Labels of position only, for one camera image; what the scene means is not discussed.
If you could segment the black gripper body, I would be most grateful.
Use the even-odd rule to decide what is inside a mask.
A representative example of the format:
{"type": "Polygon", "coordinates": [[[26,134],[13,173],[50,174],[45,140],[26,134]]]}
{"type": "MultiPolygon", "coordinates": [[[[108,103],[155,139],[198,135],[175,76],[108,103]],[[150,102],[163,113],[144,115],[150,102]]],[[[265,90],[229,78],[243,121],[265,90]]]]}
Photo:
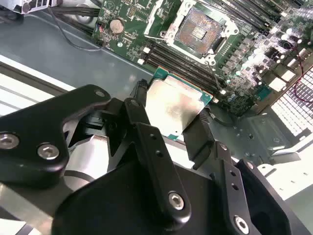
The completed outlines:
{"type": "MultiPolygon", "coordinates": [[[[176,166],[192,207],[178,235],[226,235],[214,183],[176,166]]],[[[70,195],[55,213],[54,235],[167,235],[156,197],[137,161],[127,163],[70,195]]]]}

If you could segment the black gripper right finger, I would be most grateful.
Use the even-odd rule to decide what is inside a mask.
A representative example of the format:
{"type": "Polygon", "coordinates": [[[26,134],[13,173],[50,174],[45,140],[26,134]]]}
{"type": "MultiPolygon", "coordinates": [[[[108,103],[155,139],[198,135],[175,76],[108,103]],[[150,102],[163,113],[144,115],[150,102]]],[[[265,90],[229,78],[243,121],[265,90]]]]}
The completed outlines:
{"type": "Polygon", "coordinates": [[[260,170],[247,160],[233,163],[229,148],[216,141],[200,116],[183,132],[194,169],[208,177],[207,194],[199,193],[193,213],[203,222],[197,232],[211,235],[295,235],[297,216],[260,170]]]}

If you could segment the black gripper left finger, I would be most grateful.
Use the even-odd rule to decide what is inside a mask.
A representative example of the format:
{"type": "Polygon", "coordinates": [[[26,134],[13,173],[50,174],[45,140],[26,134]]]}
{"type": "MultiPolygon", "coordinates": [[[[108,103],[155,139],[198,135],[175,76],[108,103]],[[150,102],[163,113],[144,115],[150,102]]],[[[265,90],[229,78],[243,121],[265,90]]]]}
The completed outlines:
{"type": "Polygon", "coordinates": [[[137,161],[156,197],[163,226],[178,230],[191,205],[160,131],[137,98],[124,101],[95,85],[18,110],[0,119],[0,206],[39,230],[52,230],[61,204],[74,192],[63,179],[68,148],[84,134],[85,116],[99,111],[105,121],[115,166],[137,161]]]}

